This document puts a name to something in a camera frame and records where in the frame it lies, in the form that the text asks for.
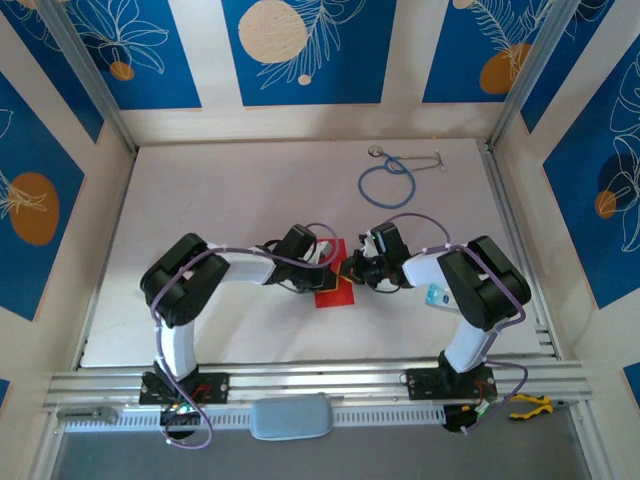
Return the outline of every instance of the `white wall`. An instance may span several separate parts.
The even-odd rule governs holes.
[[[221,2],[170,0],[202,108],[126,111],[124,117],[141,145],[263,138],[486,137],[502,103],[422,104],[449,2],[398,0],[380,105],[245,108]]]
[[[25,445],[39,434],[34,422],[51,373],[71,366],[130,159],[108,127],[91,141],[2,14],[0,45],[2,74],[85,173],[35,320],[0,307],[0,377],[11,381],[0,416],[0,476],[17,479],[33,454]]]
[[[638,478],[640,410],[622,368],[640,360],[640,290],[598,310],[542,164],[640,34],[637,0],[617,0],[533,134],[520,118],[500,145],[526,240],[565,344],[587,369],[616,478]]]

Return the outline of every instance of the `purple cable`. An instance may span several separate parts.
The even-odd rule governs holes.
[[[169,282],[164,287],[162,287],[160,289],[158,294],[155,296],[155,298],[151,302],[151,307],[150,307],[151,308],[151,317],[153,318],[153,320],[154,320],[154,322],[156,324],[156,327],[155,327],[155,330],[156,330],[156,348],[158,350],[158,360],[160,361],[160,364],[162,365],[162,369],[167,374],[167,378],[169,379],[169,381],[171,382],[173,387],[178,391],[178,393],[180,393],[180,395],[182,395],[182,397],[187,401],[187,403],[189,403],[189,405],[191,405],[196,410],[196,412],[198,412],[198,414],[200,415],[200,418],[202,418],[205,421],[205,423],[207,424],[207,433],[208,433],[207,439],[204,442],[202,442],[200,444],[196,444],[196,445],[185,445],[183,443],[175,442],[172,438],[169,437],[169,432],[168,432],[169,425],[167,424],[165,426],[164,430],[162,431],[162,433],[165,436],[166,441],[167,441],[167,443],[169,445],[173,445],[175,447],[182,448],[184,450],[199,450],[201,448],[205,448],[211,443],[211,440],[213,439],[213,425],[211,424],[211,420],[209,420],[209,417],[204,413],[202,408],[200,408],[200,406],[195,402],[195,400],[193,400],[191,398],[191,395],[189,395],[187,392],[185,392],[185,390],[180,386],[180,383],[178,382],[178,379],[176,379],[175,375],[173,374],[173,372],[169,368],[169,365],[167,364],[167,361],[164,358],[164,349],[162,348],[162,334],[161,334],[162,318],[158,314],[158,310],[157,310],[158,309],[158,304],[160,303],[162,298],[167,294],[167,292],[176,283],[178,283],[178,280],[180,280],[180,278],[182,278],[182,276],[186,272],[188,272],[195,264],[200,262],[202,259],[207,258],[207,257],[209,257],[209,256],[211,256],[211,255],[213,255],[215,253],[242,253],[242,254],[246,254],[246,255],[256,255],[258,257],[269,258],[271,260],[280,260],[282,262],[289,263],[291,265],[297,265],[299,267],[311,268],[311,269],[324,268],[326,266],[331,265],[331,263],[333,263],[333,261],[338,256],[338,252],[339,252],[339,248],[337,248],[337,245],[339,245],[338,234],[331,227],[329,227],[328,225],[325,225],[324,223],[318,223],[318,222],[310,223],[310,224],[307,225],[307,228],[309,228],[309,227],[322,227],[322,228],[325,228],[326,230],[329,231],[329,233],[331,233],[331,235],[333,236],[333,240],[335,241],[334,245],[336,245],[336,246],[332,248],[331,255],[330,255],[329,259],[325,260],[322,263],[309,264],[309,263],[299,262],[297,260],[291,260],[289,258],[280,257],[278,255],[273,255],[273,254],[268,253],[268,252],[251,250],[249,248],[216,247],[216,248],[212,248],[210,250],[206,250],[206,251],[200,253],[199,255],[196,255],[191,260],[189,260],[189,262],[187,262],[186,265],[184,265],[182,268],[180,268],[180,270],[178,270],[178,273],[176,273],[171,278],[171,280],[169,280]]]
[[[431,255],[433,253],[442,253],[442,252],[447,252],[447,251],[450,251],[450,250],[459,250],[459,251],[462,251],[462,252],[466,253],[467,255],[469,255],[473,259],[474,262],[476,262],[480,266],[480,268],[482,268],[482,270],[484,270],[484,272],[489,276],[489,278],[491,278],[491,280],[493,280],[493,282],[498,286],[500,291],[507,297],[507,299],[513,304],[513,306],[516,308],[516,310],[520,314],[520,316],[518,318],[516,318],[515,320],[509,320],[509,321],[504,322],[504,323],[502,323],[502,324],[500,324],[500,325],[498,325],[496,327],[495,332],[491,334],[491,336],[489,337],[489,340],[487,340],[487,342],[485,343],[484,347],[480,351],[480,358],[485,359],[485,362],[488,363],[488,364],[491,364],[491,365],[497,365],[497,366],[507,367],[507,368],[519,368],[519,369],[521,369],[524,372],[524,375],[522,376],[522,380],[520,380],[520,383],[518,383],[518,385],[516,385],[516,387],[509,394],[507,394],[504,397],[504,399],[502,399],[502,401],[498,405],[496,405],[495,408],[492,408],[485,416],[480,417],[480,419],[478,421],[476,421],[475,424],[473,424],[472,426],[470,426],[468,429],[465,430],[465,434],[469,434],[473,430],[478,428],[478,426],[480,426],[483,422],[485,422],[486,420],[491,418],[493,415],[495,415],[495,413],[497,411],[502,409],[509,402],[509,400],[511,400],[511,398],[520,391],[520,389],[524,386],[524,384],[529,379],[529,370],[524,365],[519,365],[517,363],[509,363],[509,362],[498,362],[498,361],[495,361],[495,360],[487,360],[486,359],[487,353],[491,349],[491,346],[495,342],[496,338],[498,338],[498,335],[500,334],[500,332],[502,332],[502,330],[504,330],[507,327],[511,327],[513,325],[517,325],[519,323],[524,322],[525,318],[527,318],[527,314],[524,311],[524,308],[523,308],[522,304],[518,301],[518,299],[509,291],[509,289],[504,285],[504,283],[502,283],[500,281],[498,276],[491,271],[491,269],[487,266],[487,264],[473,250],[471,250],[469,247],[466,247],[464,245],[449,245],[451,243],[451,235],[449,234],[448,230],[444,227],[444,225],[442,225],[440,222],[438,222],[437,220],[435,220],[435,219],[433,219],[433,218],[431,218],[431,217],[429,217],[427,215],[423,215],[421,213],[413,213],[413,212],[400,213],[398,215],[394,215],[389,220],[387,220],[387,222],[390,222],[390,221],[395,220],[396,218],[400,218],[400,217],[419,217],[419,218],[424,218],[425,220],[429,220],[430,222],[432,222],[435,225],[437,225],[438,227],[440,227],[440,229],[444,232],[445,236],[447,237],[447,244],[446,245],[441,245],[441,246],[438,246],[438,247],[427,248],[424,251],[424,254],[425,255]]]

